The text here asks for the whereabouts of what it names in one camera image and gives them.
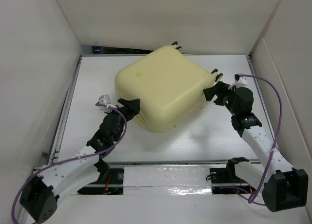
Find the yellow hard-shell suitcase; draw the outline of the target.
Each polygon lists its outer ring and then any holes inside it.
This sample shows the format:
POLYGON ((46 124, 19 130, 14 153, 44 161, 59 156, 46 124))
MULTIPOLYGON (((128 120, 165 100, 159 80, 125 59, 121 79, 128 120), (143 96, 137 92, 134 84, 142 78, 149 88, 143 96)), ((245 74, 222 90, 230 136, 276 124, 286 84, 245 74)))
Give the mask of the yellow hard-shell suitcase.
POLYGON ((180 52, 175 41, 121 69, 115 76, 119 97, 140 99, 136 119, 154 132, 165 132, 206 101, 203 90, 223 74, 208 71, 180 52))

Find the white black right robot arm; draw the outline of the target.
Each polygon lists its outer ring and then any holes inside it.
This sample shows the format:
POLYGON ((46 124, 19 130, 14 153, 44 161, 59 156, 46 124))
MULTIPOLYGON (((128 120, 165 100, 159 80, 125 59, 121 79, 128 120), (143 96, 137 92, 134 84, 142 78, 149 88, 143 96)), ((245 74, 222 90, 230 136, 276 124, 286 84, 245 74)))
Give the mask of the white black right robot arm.
POLYGON ((244 158, 229 159, 225 176, 231 182, 244 180, 261 193, 264 205, 271 212, 278 212, 307 203, 309 176, 304 169, 289 163, 268 138, 261 121, 252 112, 253 92, 246 87, 219 81, 203 91, 207 101, 224 106, 231 113, 231 123, 241 139, 253 150, 263 170, 254 167, 244 158))

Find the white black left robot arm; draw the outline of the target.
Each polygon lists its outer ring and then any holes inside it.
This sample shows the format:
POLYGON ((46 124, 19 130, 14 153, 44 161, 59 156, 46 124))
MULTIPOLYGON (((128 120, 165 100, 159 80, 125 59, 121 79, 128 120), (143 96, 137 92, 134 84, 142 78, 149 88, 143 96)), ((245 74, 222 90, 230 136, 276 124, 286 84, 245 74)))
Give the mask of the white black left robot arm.
POLYGON ((89 183, 104 183, 109 165, 103 160, 121 142, 128 121, 140 112, 140 99, 118 99, 120 106, 101 96, 96 106, 106 116, 93 137, 73 157, 58 161, 36 172, 25 182, 19 203, 35 223, 46 222, 60 203, 89 183))

